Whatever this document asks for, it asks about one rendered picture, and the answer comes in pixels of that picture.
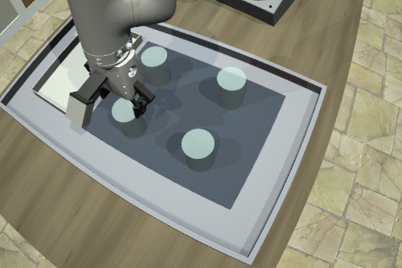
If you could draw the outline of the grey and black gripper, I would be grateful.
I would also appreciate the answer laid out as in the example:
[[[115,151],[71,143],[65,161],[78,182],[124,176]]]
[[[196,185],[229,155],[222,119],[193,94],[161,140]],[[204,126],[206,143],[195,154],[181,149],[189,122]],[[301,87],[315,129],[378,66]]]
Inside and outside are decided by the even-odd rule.
[[[142,67],[133,49],[131,52],[127,51],[115,64],[95,66],[87,61],[84,67],[89,72],[89,75],[97,70],[108,77],[107,81],[99,89],[102,99],[111,91],[119,97],[131,101],[133,104],[132,109],[137,119],[141,114],[145,113],[146,106],[155,98],[155,95],[145,87]],[[134,98],[134,94],[139,94],[140,96],[137,101]]]

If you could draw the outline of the clear glass jar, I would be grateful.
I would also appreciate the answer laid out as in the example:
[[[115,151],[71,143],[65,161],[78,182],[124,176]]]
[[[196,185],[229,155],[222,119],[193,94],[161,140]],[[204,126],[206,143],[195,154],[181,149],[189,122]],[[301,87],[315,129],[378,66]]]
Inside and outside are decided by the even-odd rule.
[[[215,162],[215,140],[204,129],[192,129],[181,142],[187,166],[195,172],[205,172]]]
[[[149,47],[141,56],[148,83],[153,87],[167,85],[172,73],[169,65],[167,52],[162,47]]]
[[[144,115],[135,118],[132,107],[131,101],[120,98],[111,112],[123,134],[129,139],[137,139],[145,134],[148,124]]]
[[[226,110],[239,108],[245,95],[245,73],[236,67],[226,67],[217,76],[218,104]]]

